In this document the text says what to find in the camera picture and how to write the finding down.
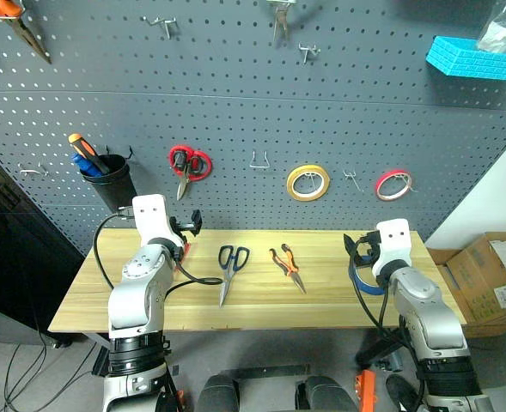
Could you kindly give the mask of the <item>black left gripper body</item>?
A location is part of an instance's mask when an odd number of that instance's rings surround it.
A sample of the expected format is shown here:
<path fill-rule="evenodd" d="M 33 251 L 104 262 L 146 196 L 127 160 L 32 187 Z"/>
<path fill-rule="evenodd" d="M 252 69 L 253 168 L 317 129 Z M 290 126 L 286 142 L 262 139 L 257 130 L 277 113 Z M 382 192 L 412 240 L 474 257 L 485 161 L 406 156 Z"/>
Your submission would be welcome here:
<path fill-rule="evenodd" d="M 181 236 L 183 232 L 191 232 L 192 231 L 192 224 L 191 223 L 183 223 L 177 221 L 177 219 L 174 216 L 171 216 L 169 218 L 169 225 L 172 229 L 172 231 Z"/>

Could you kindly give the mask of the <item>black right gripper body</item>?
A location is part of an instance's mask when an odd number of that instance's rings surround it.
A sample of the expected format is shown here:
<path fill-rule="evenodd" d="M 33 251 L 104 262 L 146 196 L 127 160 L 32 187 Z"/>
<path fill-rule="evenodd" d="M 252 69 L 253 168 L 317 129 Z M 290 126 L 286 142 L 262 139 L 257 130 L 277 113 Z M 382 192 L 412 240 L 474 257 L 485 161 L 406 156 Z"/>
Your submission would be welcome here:
<path fill-rule="evenodd" d="M 380 232 L 368 232 L 357 241 L 356 263 L 375 263 L 380 257 Z"/>

